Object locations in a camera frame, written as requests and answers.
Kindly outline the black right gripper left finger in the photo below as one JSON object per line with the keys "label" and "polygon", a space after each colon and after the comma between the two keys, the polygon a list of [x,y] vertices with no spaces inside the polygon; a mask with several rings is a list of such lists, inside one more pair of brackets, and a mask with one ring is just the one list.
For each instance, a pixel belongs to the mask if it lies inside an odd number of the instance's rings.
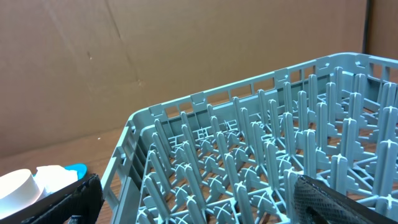
{"label": "black right gripper left finger", "polygon": [[103,188],[98,174],[64,187],[28,207],[9,215],[1,223],[10,224],[94,224],[104,204]]}

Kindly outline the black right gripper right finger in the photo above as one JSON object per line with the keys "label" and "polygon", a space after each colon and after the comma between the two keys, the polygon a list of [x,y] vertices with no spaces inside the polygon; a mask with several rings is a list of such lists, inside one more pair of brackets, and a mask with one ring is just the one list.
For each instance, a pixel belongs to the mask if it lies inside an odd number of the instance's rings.
{"label": "black right gripper right finger", "polygon": [[396,222],[307,175],[299,176],[295,182],[294,212],[299,223],[376,224]]}

